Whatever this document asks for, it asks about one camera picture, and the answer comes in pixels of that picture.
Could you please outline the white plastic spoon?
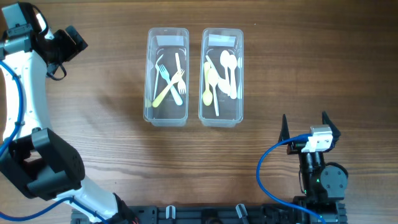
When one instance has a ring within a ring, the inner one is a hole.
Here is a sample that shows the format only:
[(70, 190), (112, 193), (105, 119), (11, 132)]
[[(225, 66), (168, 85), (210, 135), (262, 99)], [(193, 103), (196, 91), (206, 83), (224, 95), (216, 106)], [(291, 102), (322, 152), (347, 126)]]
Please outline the white plastic spoon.
[(237, 88), (236, 88), (236, 77), (235, 77), (235, 69), (238, 65), (238, 61), (235, 55), (229, 56), (229, 64), (228, 67), (231, 71), (231, 79), (230, 79), (230, 97), (232, 99), (237, 98)]

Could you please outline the yellow plastic fork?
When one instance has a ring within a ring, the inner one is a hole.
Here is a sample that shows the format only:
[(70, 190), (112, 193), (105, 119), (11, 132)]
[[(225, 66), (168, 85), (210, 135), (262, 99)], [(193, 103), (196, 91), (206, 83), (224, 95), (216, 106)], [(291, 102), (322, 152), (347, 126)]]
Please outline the yellow plastic fork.
[(174, 84), (178, 83), (182, 79), (184, 73), (185, 70), (180, 69), (174, 74), (174, 76), (170, 80), (170, 83), (159, 93), (159, 95), (152, 102), (152, 106), (154, 108), (158, 107), (161, 104), (168, 91), (173, 87)]

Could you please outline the light blue plastic fork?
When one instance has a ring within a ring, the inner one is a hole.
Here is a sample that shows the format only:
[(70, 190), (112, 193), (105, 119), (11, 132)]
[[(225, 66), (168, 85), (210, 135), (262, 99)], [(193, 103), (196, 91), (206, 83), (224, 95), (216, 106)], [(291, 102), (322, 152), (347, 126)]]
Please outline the light blue plastic fork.
[(159, 95), (154, 100), (154, 107), (159, 106), (163, 102), (164, 98), (167, 96), (168, 92), (171, 92), (174, 102), (177, 106), (181, 106), (183, 101), (181, 96), (177, 93), (174, 85), (178, 83), (184, 74), (184, 70), (178, 70), (173, 77), (170, 77), (170, 73), (164, 65), (159, 66), (159, 71), (161, 77), (167, 82), (167, 86), (159, 93)]

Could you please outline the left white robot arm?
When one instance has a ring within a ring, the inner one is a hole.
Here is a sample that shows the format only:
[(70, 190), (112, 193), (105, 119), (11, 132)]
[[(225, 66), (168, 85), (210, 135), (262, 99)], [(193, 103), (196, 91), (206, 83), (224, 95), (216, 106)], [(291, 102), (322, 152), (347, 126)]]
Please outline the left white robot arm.
[(1, 71), (6, 84), (7, 120), (1, 172), (27, 198), (54, 208), (65, 203), (92, 223), (139, 223), (115, 193), (85, 173), (78, 151), (50, 123), (45, 82), (86, 49), (73, 26), (52, 32), (40, 9), (16, 2), (2, 9)]

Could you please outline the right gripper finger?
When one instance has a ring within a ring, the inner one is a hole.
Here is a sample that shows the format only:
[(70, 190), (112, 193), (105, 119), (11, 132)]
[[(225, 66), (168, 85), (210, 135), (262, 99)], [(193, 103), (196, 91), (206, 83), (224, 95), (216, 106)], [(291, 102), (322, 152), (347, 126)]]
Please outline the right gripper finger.
[(285, 114), (282, 115), (282, 126), (279, 134), (279, 140), (278, 142), (282, 142), (285, 140), (290, 139), (290, 132), (289, 132), (289, 126), (287, 122), (287, 117)]
[(332, 131), (333, 139), (339, 139), (340, 138), (340, 136), (341, 136), (340, 130), (331, 121), (331, 119), (329, 118), (329, 115), (327, 114), (326, 111), (322, 112), (322, 123), (329, 125), (329, 127), (331, 128), (331, 131)]

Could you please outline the cream white spoon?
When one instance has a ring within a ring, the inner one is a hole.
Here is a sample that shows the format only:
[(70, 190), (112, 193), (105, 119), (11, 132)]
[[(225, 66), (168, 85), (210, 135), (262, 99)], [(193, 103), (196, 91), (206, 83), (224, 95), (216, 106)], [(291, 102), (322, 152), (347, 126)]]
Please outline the cream white spoon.
[(214, 68), (210, 68), (208, 72), (208, 82), (213, 89), (213, 102), (215, 107), (215, 115), (219, 116), (218, 99), (216, 94), (216, 86), (218, 84), (218, 74)]

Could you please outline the yellow plastic spoon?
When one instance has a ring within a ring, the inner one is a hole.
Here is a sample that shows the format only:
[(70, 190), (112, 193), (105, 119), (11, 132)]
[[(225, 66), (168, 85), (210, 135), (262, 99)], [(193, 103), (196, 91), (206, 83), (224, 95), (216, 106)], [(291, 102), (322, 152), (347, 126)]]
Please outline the yellow plastic spoon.
[(210, 63), (205, 62), (203, 65), (204, 77), (205, 77), (205, 91), (202, 94), (202, 100), (205, 106), (210, 106), (213, 101), (213, 95), (212, 92), (210, 91), (210, 84), (208, 81), (208, 72), (210, 68), (211, 68)]

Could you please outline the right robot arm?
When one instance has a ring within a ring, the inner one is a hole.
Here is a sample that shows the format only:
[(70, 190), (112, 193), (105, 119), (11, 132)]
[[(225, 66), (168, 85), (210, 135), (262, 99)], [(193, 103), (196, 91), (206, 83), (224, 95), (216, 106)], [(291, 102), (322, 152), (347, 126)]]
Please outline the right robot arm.
[(288, 155), (299, 158), (299, 184), (302, 196), (271, 212), (276, 223), (347, 223), (345, 190), (348, 171), (336, 162), (326, 162), (324, 154), (334, 149), (341, 133), (329, 115), (322, 113), (322, 124), (309, 134), (290, 137), (286, 116), (278, 142), (287, 146)]

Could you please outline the white spoon long handle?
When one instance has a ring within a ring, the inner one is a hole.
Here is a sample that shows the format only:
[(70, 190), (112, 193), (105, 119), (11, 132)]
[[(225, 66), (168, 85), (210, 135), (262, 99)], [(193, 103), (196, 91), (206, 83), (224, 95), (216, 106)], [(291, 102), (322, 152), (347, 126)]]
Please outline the white spoon long handle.
[(227, 50), (224, 50), (220, 55), (220, 64), (224, 67), (224, 74), (225, 74), (224, 92), (229, 96), (231, 87), (229, 84), (228, 63), (229, 63), (229, 52)]

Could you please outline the white spoon thin handle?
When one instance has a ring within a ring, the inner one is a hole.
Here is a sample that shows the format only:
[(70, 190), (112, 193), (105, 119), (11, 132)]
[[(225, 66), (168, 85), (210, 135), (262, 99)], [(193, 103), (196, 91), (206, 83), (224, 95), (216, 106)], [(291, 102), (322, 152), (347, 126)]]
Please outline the white spoon thin handle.
[(217, 74), (217, 77), (218, 77), (218, 86), (219, 86), (220, 90), (221, 90), (223, 93), (229, 95), (229, 94), (230, 94), (230, 85), (229, 85), (229, 82), (228, 82), (226, 79), (223, 79), (223, 78), (220, 77), (220, 75), (219, 75), (219, 73), (218, 73), (218, 71), (217, 71), (217, 69), (216, 69), (214, 63), (212, 62), (211, 58), (209, 57), (209, 55), (206, 55), (205, 57), (206, 57), (207, 61), (210, 63), (211, 68), (213, 68), (213, 69), (215, 70), (216, 74)]

